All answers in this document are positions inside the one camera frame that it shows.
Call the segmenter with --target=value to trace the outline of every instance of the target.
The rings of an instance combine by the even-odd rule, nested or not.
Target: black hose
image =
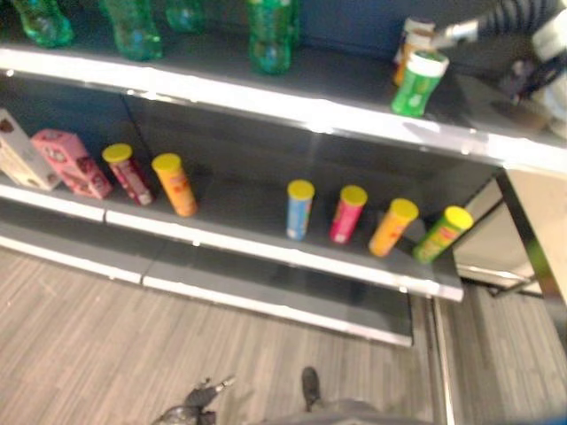
[[[501,0],[478,17],[478,37],[532,34],[559,12],[559,0]]]

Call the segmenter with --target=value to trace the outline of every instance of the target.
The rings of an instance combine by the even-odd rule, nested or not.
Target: shoe
[[[319,386],[319,375],[312,367],[305,367],[301,373],[301,388],[305,399],[306,411],[311,412],[311,407],[321,401],[321,388]]]

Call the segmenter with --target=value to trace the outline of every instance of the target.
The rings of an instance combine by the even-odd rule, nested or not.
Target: gray floor
[[[0,423],[147,424],[210,375],[236,373],[221,425],[301,408],[298,374],[327,398],[436,421],[427,301],[416,346],[376,344],[209,305],[0,249]],[[541,417],[567,406],[567,361],[541,301],[468,288],[443,302],[458,424]]]

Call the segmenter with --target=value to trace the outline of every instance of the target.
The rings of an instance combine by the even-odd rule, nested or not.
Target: shelving unit
[[[82,33],[60,50],[32,46],[13,18],[0,102],[29,134],[76,131],[95,158],[130,143],[143,166],[178,152],[198,196],[198,214],[181,218],[161,191],[139,207],[118,185],[97,201],[0,176],[0,245],[72,267],[409,346],[408,293],[462,299],[451,251],[431,266],[411,257],[443,208],[504,165],[567,174],[561,141],[469,76],[449,73],[426,116],[409,119],[389,110],[392,65],[370,58],[304,48],[274,78],[251,72],[245,37],[210,32],[172,36],[163,59],[138,64],[118,56],[99,15],[75,17]],[[285,184],[301,177],[317,198],[298,243],[285,237]],[[345,184],[370,201],[343,246],[328,231]],[[423,219],[378,259],[367,243],[393,197]]]

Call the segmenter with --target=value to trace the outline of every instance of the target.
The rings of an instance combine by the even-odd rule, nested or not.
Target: cardboard box
[[[32,143],[73,193],[102,199],[113,189],[77,135],[46,128]]]
[[[52,190],[60,182],[5,109],[0,109],[0,169],[14,183],[30,188]]]

